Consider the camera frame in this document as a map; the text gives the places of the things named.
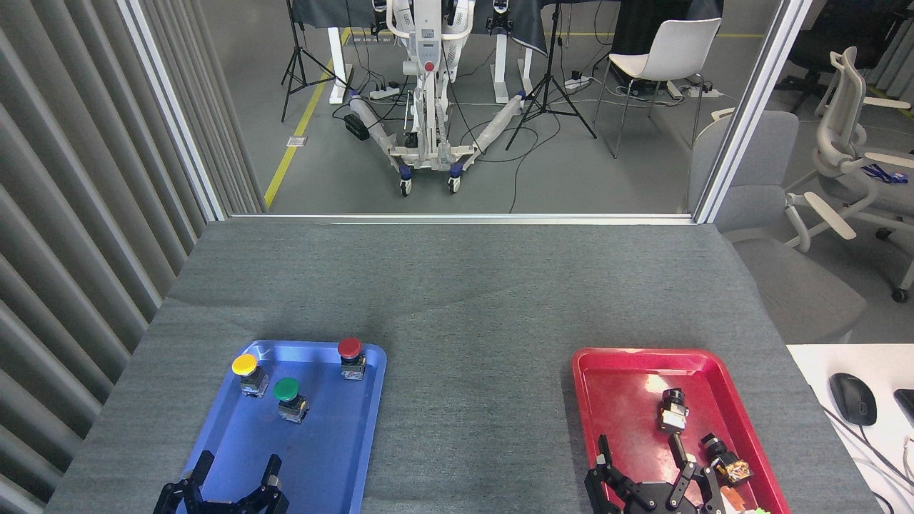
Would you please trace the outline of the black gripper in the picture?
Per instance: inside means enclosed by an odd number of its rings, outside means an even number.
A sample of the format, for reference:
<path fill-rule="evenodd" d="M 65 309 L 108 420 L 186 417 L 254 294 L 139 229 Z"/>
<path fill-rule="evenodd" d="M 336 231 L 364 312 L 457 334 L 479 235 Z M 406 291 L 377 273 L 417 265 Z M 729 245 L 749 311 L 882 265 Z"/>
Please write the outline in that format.
<path fill-rule="evenodd" d="M 238 502 L 203 500 L 201 487 L 213 462 L 213 453 L 203 450 L 185 478 L 163 486 L 153 512 L 176 513 L 180 504 L 183 504 L 186 513 L 287 513 L 288 498 L 281 491 L 281 482 L 278 480 L 283 460 L 277 453 L 270 455 L 261 484 Z"/>
<path fill-rule="evenodd" d="M 698 462 L 683 449 L 680 433 L 672 433 L 667 440 L 673 461 L 679 473 L 673 484 L 667 482 L 640 482 L 634 484 L 613 466 L 606 435 L 598 436 L 598 453 L 592 468 L 585 476 L 585 488 L 593 513 L 623 512 L 610 500 L 607 490 L 617 495 L 626 506 L 626 513 L 723 513 L 723 497 L 717 473 L 710 466 Z M 685 496 L 692 481 L 698 483 L 703 503 L 694 505 Z"/>

